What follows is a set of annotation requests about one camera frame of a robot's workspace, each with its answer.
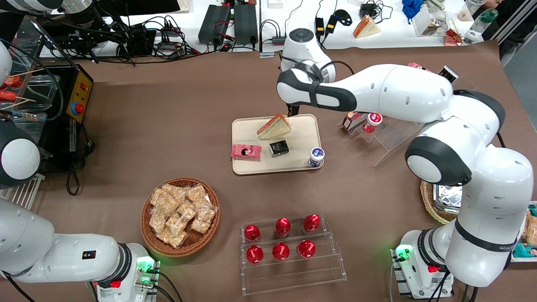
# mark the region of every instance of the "white bottle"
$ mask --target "white bottle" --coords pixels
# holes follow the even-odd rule
[[[479,36],[481,36],[496,17],[498,17],[498,11],[495,9],[487,9],[482,12],[479,17],[476,18],[470,29],[465,33],[462,41],[467,44],[472,44],[477,41]]]
[[[466,0],[457,18],[461,21],[471,21],[472,15],[485,4],[487,0]]]

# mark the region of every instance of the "acrylic display shelf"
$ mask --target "acrylic display shelf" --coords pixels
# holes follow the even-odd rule
[[[347,280],[341,251],[325,217],[320,217],[321,226],[313,234],[302,232],[305,217],[290,219],[291,231],[288,237],[283,239],[274,235],[276,220],[253,223],[261,234],[259,242],[250,242],[244,237],[244,229],[251,224],[241,226],[243,296]],[[297,253],[297,246],[302,240],[315,243],[316,251],[313,257],[302,258]],[[272,248],[278,242],[285,243],[290,249],[289,258],[284,261],[277,261],[272,256]],[[245,254],[248,248],[254,245],[261,247],[264,253],[263,260],[257,264],[248,262]]]

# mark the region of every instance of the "computer mouse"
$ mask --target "computer mouse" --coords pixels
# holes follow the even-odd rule
[[[345,26],[351,26],[351,24],[352,24],[351,15],[349,15],[349,13],[346,10],[337,10],[334,13],[334,16],[336,16],[337,20],[341,24],[343,24]]]

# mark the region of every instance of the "blue cloth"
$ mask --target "blue cloth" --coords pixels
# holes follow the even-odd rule
[[[423,0],[403,0],[403,12],[408,19],[408,24],[410,24],[410,19],[419,13],[423,4]]]

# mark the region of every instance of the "white table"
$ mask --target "white table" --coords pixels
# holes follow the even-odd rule
[[[161,16],[164,17],[166,15],[170,15],[174,18],[174,20],[177,22],[179,27],[181,28],[181,31],[185,33],[185,38],[188,44],[198,50],[199,52],[205,52],[207,50],[207,45],[200,44],[198,40],[198,33],[200,31],[201,24],[203,23],[203,19],[205,17],[205,13],[207,12],[207,8],[209,5],[222,5],[223,0],[192,0],[192,6],[190,7],[189,12],[173,12],[168,14],[156,14],[156,15],[140,15],[140,16],[130,16],[130,24],[139,24],[142,23],[152,17]],[[259,5],[256,5],[257,9],[257,22],[258,22],[258,28],[259,28]],[[105,21],[109,24],[112,22],[110,17],[104,18]],[[128,24],[128,18],[127,17],[121,17],[121,19],[125,22],[125,24]],[[164,22],[162,18],[157,18],[155,21],[162,23]],[[162,28],[157,23],[147,23],[147,28],[156,28],[160,29]],[[234,26],[228,26],[228,30],[226,32],[230,36],[235,35]],[[180,41],[180,39],[176,38],[170,38],[172,41]],[[160,42],[160,36],[157,35],[157,39],[155,39],[155,44]],[[93,49],[93,52],[96,56],[115,56],[115,49],[118,44],[114,42],[105,42],[99,47],[96,47]],[[240,51],[251,51],[247,48],[235,48],[233,50],[234,52],[240,52]],[[58,51],[55,51],[54,54],[60,56],[60,53]],[[50,53],[50,50],[46,47],[43,48],[43,51],[40,54],[40,57],[53,57]]]
[[[273,19],[280,24],[281,34],[284,34],[284,22],[289,17],[289,13],[295,9],[300,0],[287,0],[284,8],[270,9],[267,0],[260,1],[261,20]],[[346,10],[352,18],[351,26],[343,26],[337,23],[335,31],[330,34],[323,44],[326,48],[342,49],[349,47],[360,48],[391,48],[391,47],[427,47],[443,46],[444,37],[417,37],[414,26],[408,24],[407,17],[403,13],[403,3],[401,0],[384,0],[385,5],[394,8],[391,18],[379,24],[380,33],[368,37],[355,39],[352,32],[356,28],[360,17],[360,7],[350,4],[347,0],[339,0],[337,9]],[[325,27],[330,15],[334,12],[336,0],[324,0],[321,3],[318,17],[324,18]],[[463,0],[445,0],[445,11],[456,20],[456,26],[461,34],[466,33],[473,21],[459,21],[456,15],[463,6]],[[297,9],[287,22],[287,34],[293,29],[304,27],[314,31],[314,18],[318,9],[319,0],[304,0],[302,6]],[[389,8],[384,8],[382,15],[389,16]],[[270,25],[263,26],[263,40],[270,39],[275,35],[274,28]],[[282,46],[274,46],[270,41],[263,44],[263,52],[274,52],[282,50]]]

